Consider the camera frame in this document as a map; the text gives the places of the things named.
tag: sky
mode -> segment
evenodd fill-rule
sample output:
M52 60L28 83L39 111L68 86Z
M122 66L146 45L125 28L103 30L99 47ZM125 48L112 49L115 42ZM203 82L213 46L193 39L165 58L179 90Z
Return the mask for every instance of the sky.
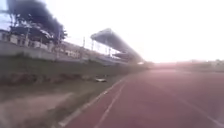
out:
M111 28L145 60L224 59L223 0L43 1L71 43Z

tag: curb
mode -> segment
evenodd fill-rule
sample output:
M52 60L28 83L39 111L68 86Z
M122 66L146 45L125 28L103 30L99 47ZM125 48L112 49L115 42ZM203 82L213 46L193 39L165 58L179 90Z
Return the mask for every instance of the curb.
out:
M86 110L88 107L90 107L92 104L94 104L96 101L98 101L102 96L107 94L110 90L112 90L114 87L119 85L121 82L124 81L126 77L121 78L118 82L113 84L110 88L106 89L104 92L100 93L96 98L91 100L90 102L84 104L81 108L77 109L75 112L73 112L70 116L66 117L64 120L57 123L57 126L53 125L51 128L64 128L72 119L79 116L84 110Z

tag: red track surface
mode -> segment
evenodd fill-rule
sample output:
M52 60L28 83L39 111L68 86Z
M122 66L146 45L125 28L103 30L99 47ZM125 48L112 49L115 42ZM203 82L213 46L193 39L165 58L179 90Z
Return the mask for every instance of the red track surface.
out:
M148 71L126 78L66 128L223 128L224 73Z

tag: canopy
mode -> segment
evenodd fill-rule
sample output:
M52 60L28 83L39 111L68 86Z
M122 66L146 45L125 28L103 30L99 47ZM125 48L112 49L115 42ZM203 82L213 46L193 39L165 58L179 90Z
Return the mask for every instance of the canopy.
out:
M91 39L120 51L121 53L130 54L130 56L134 56L134 58L142 60L142 58L110 28L91 35Z

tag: tree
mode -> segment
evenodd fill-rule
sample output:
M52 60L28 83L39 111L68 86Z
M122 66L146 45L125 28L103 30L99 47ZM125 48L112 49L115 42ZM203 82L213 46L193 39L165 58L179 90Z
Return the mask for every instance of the tree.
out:
M40 36L55 43L60 43L67 36L63 25L53 18L44 3L38 0L7 0L7 6L6 12L10 15L11 31L14 33L24 34L24 30L29 28L31 37Z

